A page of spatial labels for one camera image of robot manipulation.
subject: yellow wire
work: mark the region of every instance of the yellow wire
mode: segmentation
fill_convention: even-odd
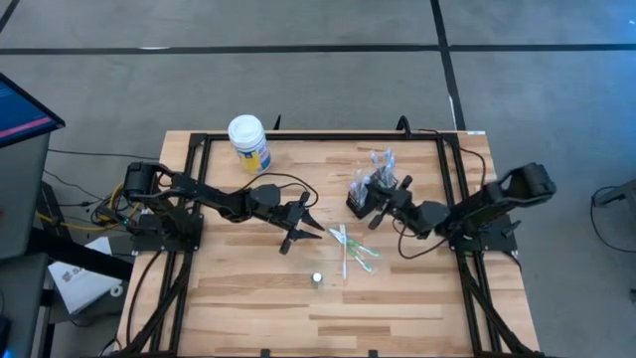
[[[119,185],[117,185],[115,187],[115,190],[112,191],[112,195],[110,196],[110,202],[108,203],[108,207],[110,209],[112,209],[112,205],[114,203],[114,198],[116,196],[116,193],[121,189],[122,186],[123,186],[123,183],[119,183]],[[135,204],[135,206],[132,208],[132,210],[128,214],[128,219],[132,218],[132,216],[137,212],[137,209],[139,209],[139,203]],[[40,220],[44,220],[46,222],[53,223],[53,219],[52,218],[50,218],[50,217],[48,217],[46,215],[40,214],[38,211],[36,211],[36,214],[38,215],[38,218],[40,218]],[[114,229],[114,228],[119,226],[119,224],[112,224],[112,225],[108,225],[108,226],[103,227],[103,228],[92,228],[92,227],[83,227],[83,226],[80,226],[80,225],[69,224],[69,223],[60,223],[60,225],[65,226],[67,228],[71,228],[71,229],[92,231],[92,232],[108,231],[108,230]]]
[[[46,222],[53,223],[53,219],[49,218],[48,216],[42,215],[42,214],[40,214],[38,212],[36,212],[36,214],[38,215],[38,218],[40,218],[40,220],[44,220]],[[69,223],[60,223],[60,225],[65,226],[67,228],[71,228],[71,229],[84,230],[84,231],[95,231],[95,232],[107,231],[107,230],[114,229],[114,228],[119,226],[119,224],[113,224],[113,225],[109,225],[109,226],[104,227],[104,228],[91,228],[91,227],[83,227],[83,226],[69,224]]]

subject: cable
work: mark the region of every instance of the cable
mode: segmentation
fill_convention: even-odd
[[[114,338],[109,340],[108,343],[106,343],[106,345],[104,345],[103,348],[101,348],[101,352],[99,353],[99,357],[102,357],[103,356],[103,352],[106,350],[106,348],[108,348],[113,343],[116,343],[119,346],[119,349],[121,350],[121,343],[119,343],[119,340],[117,339],[117,336],[115,335]]]
[[[86,208],[91,206],[92,204],[96,204],[99,203],[99,200],[95,200],[95,201],[83,201],[81,203],[77,203],[77,204],[58,204],[59,207],[63,208],[63,207],[81,207],[81,208]]]
[[[51,175],[52,177],[56,178],[56,179],[57,179],[60,183],[62,183],[62,184],[64,184],[64,185],[67,185],[67,186],[70,186],[70,187],[74,187],[74,188],[78,188],[78,189],[80,189],[82,192],[84,192],[85,194],[87,194],[87,195],[89,195],[89,196],[91,196],[91,197],[93,197],[93,198],[95,198],[95,199],[97,199],[97,200],[101,200],[101,199],[102,199],[101,197],[98,197],[98,196],[96,196],[96,195],[94,195],[94,194],[90,193],[89,191],[85,190],[83,187],[81,187],[81,186],[80,186],[80,185],[78,185],[78,184],[67,183],[66,181],[64,181],[64,180],[60,179],[60,177],[59,177],[59,176],[57,176],[57,175],[53,174],[52,172],[48,171],[47,169],[44,169],[44,172],[45,172],[45,173],[47,173],[47,174],[49,174],[49,175]]]
[[[113,208],[113,203],[115,201],[115,197],[117,197],[118,195],[121,194],[122,186],[123,186],[123,183],[119,184],[119,185],[117,185],[117,187],[115,187],[115,190],[110,195],[110,199],[109,199],[109,202],[108,202],[108,207],[111,210],[114,210],[115,212],[118,212],[119,210],[117,208]],[[135,206],[132,208],[130,213],[128,213],[128,219],[132,218],[132,216],[137,212],[137,209],[139,209],[139,205],[140,205],[139,203],[135,204]],[[36,214],[37,214],[38,218],[40,220],[42,220],[42,221],[46,221],[46,222],[51,223],[51,224],[55,223],[54,219],[51,218],[51,217],[48,217],[48,216],[43,215],[43,214],[40,214],[37,211],[36,211]],[[113,230],[113,229],[115,229],[115,228],[117,228],[119,226],[119,223],[117,223],[117,222],[114,222],[113,224],[110,224],[111,222],[113,222],[113,220],[107,219],[106,221],[104,221],[102,218],[98,218],[98,219],[99,219],[98,222],[91,221],[92,224],[97,226],[96,228],[84,227],[84,226],[79,226],[79,225],[70,224],[70,223],[60,223],[60,225],[65,226],[67,228],[71,228],[71,229],[83,230],[83,231],[89,231],[89,232],[105,232],[105,231],[108,231],[108,230]]]
[[[419,128],[418,130],[433,132],[435,134],[440,134],[439,131],[437,131],[435,129]],[[464,151],[466,153],[470,153],[470,154],[476,155],[481,160],[482,172],[481,172],[481,185],[480,185],[480,187],[483,187],[484,184],[486,184],[486,159],[484,159],[484,157],[481,154],[479,154],[479,153],[477,153],[475,151],[472,151],[472,150],[468,150],[468,149],[462,148],[461,146],[459,146],[459,150]]]
[[[509,257],[510,259],[512,259],[512,261],[515,262],[515,264],[517,264],[517,266],[519,267],[519,272],[523,272],[523,268],[521,267],[521,263],[519,262],[519,260],[513,255],[513,253],[511,252],[502,252],[504,253],[505,256]]]
[[[300,184],[300,183],[285,184],[285,185],[279,186],[278,189],[285,189],[285,188],[289,188],[290,186],[294,186],[294,185],[297,185],[297,186],[303,188],[306,192],[309,192],[309,190],[307,190],[307,187],[302,185],[302,184]]]
[[[119,204],[121,202],[122,197],[123,197],[123,183],[119,183],[110,194],[110,198],[102,200],[101,203],[90,213],[90,222],[100,227],[119,225],[116,219],[100,215],[97,213],[97,211],[101,207],[106,207],[118,215],[120,211],[126,210],[128,207],[132,206],[131,203],[126,199],[126,205],[123,208],[121,208]],[[132,216],[139,209],[139,206],[140,206],[140,203],[136,203],[134,206],[132,206],[132,210],[127,215],[128,219],[132,218]]]
[[[399,230],[398,230],[398,228],[396,228],[396,221],[397,221],[397,220],[398,220],[397,218],[394,218],[394,220],[393,220],[393,221],[391,221],[391,225],[393,225],[393,226],[394,226],[394,230],[396,231],[396,233],[398,233],[398,234],[399,234]],[[404,234],[404,235],[405,235],[407,238],[414,238],[414,237],[416,237],[416,236],[417,236],[416,234],[413,234],[413,235],[407,235],[407,234]]]
[[[86,220],[86,219],[78,218],[78,217],[75,217],[75,216],[73,216],[73,215],[69,215],[69,214],[64,214],[64,218],[65,218],[65,219],[73,219],[73,220],[81,221],[81,222],[83,222],[83,223],[87,223],[87,224],[92,224],[92,225],[94,225],[94,223],[93,223],[92,221],[90,221],[90,220]],[[118,231],[118,232],[120,232],[120,233],[126,233],[126,234],[128,233],[128,232],[127,232],[127,231],[125,231],[125,230],[119,230],[119,229],[111,229],[111,230],[112,230],[112,231]]]
[[[304,180],[298,178],[297,176],[293,176],[291,174],[285,174],[285,173],[262,173],[260,175],[255,176],[253,179],[251,179],[250,181],[247,182],[247,184],[243,185],[242,188],[232,192],[231,194],[237,193],[241,190],[244,190],[245,188],[247,188],[249,185],[251,185],[253,182],[255,182],[256,180],[267,176],[267,175],[271,175],[271,176],[281,176],[281,177],[288,177],[288,178],[292,178],[294,180],[299,181],[300,183],[304,184],[306,188],[309,188],[309,190],[311,190],[314,195],[316,196],[316,199],[314,200],[313,203],[309,204],[309,205],[305,205],[305,208],[311,208],[312,206],[316,205],[316,203],[318,203],[318,198],[320,197],[318,195],[318,192],[316,191],[316,189],[314,189],[311,185],[307,184],[307,182],[305,182]]]
[[[424,255],[426,255],[426,254],[428,254],[428,253],[432,252],[433,250],[435,250],[435,249],[439,248],[439,246],[440,246],[440,245],[442,245],[442,244],[444,244],[446,241],[448,241],[448,239],[447,239],[447,238],[444,238],[444,239],[442,239],[439,243],[437,243],[437,244],[433,245],[433,246],[432,246],[432,248],[426,249],[426,250],[424,250],[423,252],[418,253],[418,254],[415,254],[415,255],[413,255],[413,256],[407,256],[407,255],[405,255],[405,254],[402,252],[402,250],[401,250],[401,239],[404,237],[404,231],[406,231],[406,227],[403,227],[403,228],[401,229],[401,233],[399,233],[399,239],[397,239],[397,252],[399,253],[399,255],[400,255],[401,257],[403,257],[404,259],[407,259],[407,260],[413,260],[413,259],[419,258],[420,256],[424,256]]]
[[[475,151],[472,151],[472,150],[464,149],[461,146],[459,147],[459,150],[464,151],[466,153],[470,153],[470,154],[476,155],[479,158],[479,160],[481,160],[481,168],[482,168],[482,170],[481,170],[481,184],[479,185],[479,187],[483,188],[484,184],[486,184],[486,159],[484,159],[484,157],[481,156],[481,154],[479,154],[479,153],[477,153]]]
[[[53,224],[54,220],[46,215],[40,214],[38,212],[36,212],[36,215],[38,216],[38,218],[40,218],[40,220],[42,221],[46,221],[48,223]],[[83,227],[83,226],[79,226],[79,225],[75,225],[75,224],[69,224],[69,223],[60,223],[60,225],[65,226],[67,228],[70,229],[76,229],[76,230],[83,230],[83,231],[95,231],[95,232],[104,232],[104,231],[108,231],[111,229],[114,229],[116,227],[119,226],[119,224],[113,224],[104,228],[91,228],[91,227]]]
[[[92,152],[80,152],[80,151],[60,150],[60,149],[52,149],[52,148],[49,148],[49,151],[54,153],[73,154],[73,155],[111,156],[111,157],[135,158],[135,159],[146,159],[146,160],[159,160],[159,158],[145,157],[145,156],[133,155],[133,154],[92,153]]]
[[[130,345],[130,327],[132,325],[131,323],[132,311],[135,308],[135,302],[137,301],[137,294],[139,294],[139,288],[141,287],[141,283],[143,282],[144,278],[146,278],[146,275],[148,274],[150,267],[152,267],[152,264],[154,264],[157,258],[159,258],[159,255],[161,255],[161,252],[157,252],[157,254],[155,254],[155,256],[153,256],[152,259],[150,259],[150,262],[141,273],[141,277],[139,278],[139,282],[137,283],[137,286],[135,287],[134,293],[132,293],[132,299],[130,300],[130,308],[128,308],[128,321],[126,322],[126,346]]]
[[[394,219],[393,219],[393,221],[391,222],[391,224],[393,225],[394,230],[395,230],[397,233],[399,233],[399,239],[397,239],[397,252],[398,252],[398,253],[399,253],[399,255],[400,255],[401,257],[403,257],[404,259],[412,260],[412,259],[415,259],[415,258],[419,258],[420,256],[426,255],[426,254],[430,253],[431,251],[433,251],[433,250],[435,250],[435,249],[439,248],[439,246],[440,246],[440,245],[442,245],[444,242],[446,242],[446,241],[448,240],[448,239],[444,238],[444,239],[443,239],[442,241],[440,241],[439,243],[437,243],[437,244],[433,245],[433,247],[432,247],[432,248],[430,248],[430,249],[426,249],[426,250],[424,250],[423,252],[421,252],[421,253],[419,253],[419,254],[415,254],[415,255],[410,256],[410,257],[409,257],[409,256],[405,255],[405,254],[402,252],[402,250],[401,250],[401,240],[402,240],[402,238],[404,238],[404,237],[407,237],[407,238],[414,238],[414,237],[416,237],[417,235],[416,235],[416,234],[413,234],[413,235],[406,235],[406,234],[404,233],[404,232],[406,231],[406,226],[402,226],[402,229],[401,229],[401,232],[400,232],[400,231],[398,230],[398,228],[396,228],[396,220],[397,220],[397,219],[395,219],[395,218],[394,218]]]
[[[621,252],[621,253],[636,254],[636,250],[621,249],[621,248],[617,248],[617,247],[607,243],[605,241],[605,239],[603,239],[603,237],[598,232],[598,228],[596,228],[596,223],[594,222],[594,201],[596,200],[596,196],[598,195],[598,193],[600,193],[603,190],[616,189],[616,188],[618,188],[618,187],[617,186],[606,186],[606,187],[602,187],[602,188],[596,190],[594,192],[594,194],[592,194],[592,198],[591,198],[590,203],[589,203],[589,220],[592,222],[592,228],[594,228],[594,233],[596,233],[596,237],[598,238],[598,240],[600,240],[601,243],[605,244],[606,247],[608,247],[610,249],[613,249],[613,250],[616,250],[617,252]]]

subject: wooden tabletop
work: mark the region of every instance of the wooden tabletop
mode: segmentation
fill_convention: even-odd
[[[183,170],[190,133],[166,134],[162,163],[173,170]],[[494,180],[486,135],[458,135],[462,147],[486,158],[487,181]],[[232,224],[214,210],[204,208],[205,232],[201,249],[194,255],[179,355],[254,356],[267,348],[277,356],[367,356],[370,349],[379,350],[380,356],[470,356],[454,253],[444,244],[424,257],[406,261],[398,255],[398,234],[389,217],[371,231],[367,225],[373,216],[359,221],[345,206],[356,170],[372,168],[370,150],[384,151],[387,147],[397,158],[397,178],[406,174],[413,178],[409,189],[414,202],[445,203],[434,143],[269,141],[268,145],[272,155],[268,170],[292,174],[311,184],[320,194],[318,204],[311,209],[312,216],[326,228],[347,224],[353,238],[379,251],[382,257],[372,261],[377,271],[370,275],[349,259],[349,278],[343,283],[342,249],[328,233],[309,229],[323,239],[299,241],[287,256],[282,256],[278,253],[282,231],[256,219]],[[459,200],[449,148],[447,152]],[[479,187],[481,162],[472,154],[462,155],[472,193]],[[198,152],[195,163],[200,158]],[[241,169],[226,141],[214,142],[210,158],[206,180],[209,185],[232,191],[253,177]],[[289,182],[285,178],[263,177],[255,185]],[[295,200],[300,190],[293,186],[285,189],[282,201]],[[419,252],[439,240],[435,236],[421,241],[404,238],[404,251]],[[140,288],[132,318],[133,336],[156,307],[165,256],[162,254],[155,262]],[[137,285],[151,257],[152,254],[144,254],[136,259],[130,287]],[[538,349],[519,268],[498,253],[486,254],[485,262],[494,305],[522,342]],[[318,289],[311,284],[312,272],[324,276]],[[132,291],[128,291],[118,330],[122,343]],[[477,310],[483,345],[488,349],[485,318],[481,309]],[[163,348],[168,345],[172,308],[167,317]]]

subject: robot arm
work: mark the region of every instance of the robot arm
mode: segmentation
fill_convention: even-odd
[[[171,180],[168,188],[163,191],[159,185],[162,177]],[[197,218],[191,217],[185,205],[173,205],[169,200],[171,198],[180,198],[184,202],[196,202],[215,209],[224,219],[233,223],[257,218],[286,231],[287,235],[280,247],[283,255],[287,254],[296,240],[320,239],[317,235],[296,229],[299,222],[324,231],[305,207],[309,192],[304,192],[297,201],[281,204],[280,188],[274,184],[224,193],[158,163],[135,162],[128,165],[123,196],[130,202],[146,205],[153,212],[152,221],[144,221],[143,216],[139,223],[126,223],[124,220],[127,230],[135,235],[168,234],[186,240],[201,235],[196,232],[198,226],[193,223]]]
[[[411,181],[407,175],[398,188],[383,188],[374,182],[367,185],[372,200],[383,207],[369,224],[370,229],[374,230],[384,215],[390,214],[419,239],[425,239],[431,230],[445,237],[457,234],[475,237],[514,208],[542,204],[557,190],[544,166],[536,163],[510,171],[501,180],[484,185],[479,192],[450,208],[428,201],[415,206],[407,190]]]

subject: monitor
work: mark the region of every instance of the monitor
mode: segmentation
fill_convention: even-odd
[[[0,74],[0,148],[64,126],[55,113]]]

